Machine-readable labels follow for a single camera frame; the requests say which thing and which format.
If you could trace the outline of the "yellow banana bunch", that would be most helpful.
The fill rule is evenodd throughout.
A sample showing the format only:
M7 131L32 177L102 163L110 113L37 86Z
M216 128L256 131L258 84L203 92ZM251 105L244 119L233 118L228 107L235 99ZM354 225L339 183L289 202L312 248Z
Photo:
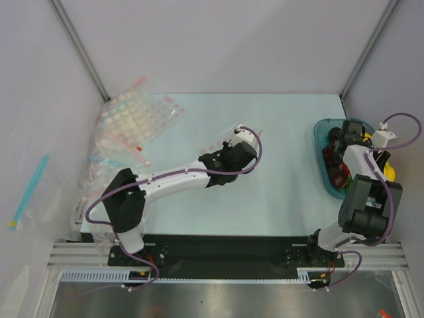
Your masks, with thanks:
M367 142L368 144L372 144L371 135L367 132L363 134L362 140L364 142ZM384 175L387 177L387 179L391 182L395 182L396 180L396 171L394 168L390 165L388 161L384 164Z

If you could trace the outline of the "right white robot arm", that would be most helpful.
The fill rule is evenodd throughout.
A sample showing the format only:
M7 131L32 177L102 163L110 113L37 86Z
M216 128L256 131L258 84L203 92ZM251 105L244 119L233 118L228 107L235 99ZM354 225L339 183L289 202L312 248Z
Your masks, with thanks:
M305 257L318 267L335 261L337 250L349 242L376 246L385 240L403 188L385 149L394 133L373 131L356 119L325 119L313 134L325 188L343 201L337 221L308 238Z

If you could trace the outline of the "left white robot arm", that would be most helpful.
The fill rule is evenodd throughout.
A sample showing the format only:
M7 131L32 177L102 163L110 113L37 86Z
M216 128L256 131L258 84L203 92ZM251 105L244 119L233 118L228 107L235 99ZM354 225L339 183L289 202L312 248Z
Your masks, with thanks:
M246 141L235 145L224 142L222 149L203 154L191 164L143 180L129 168L121 170L103 192L102 203L123 245L123 258L138 265L146 257L139 225L148 204L182 191L231 183L238 175L252 171L261 157L261 146L255 149Z

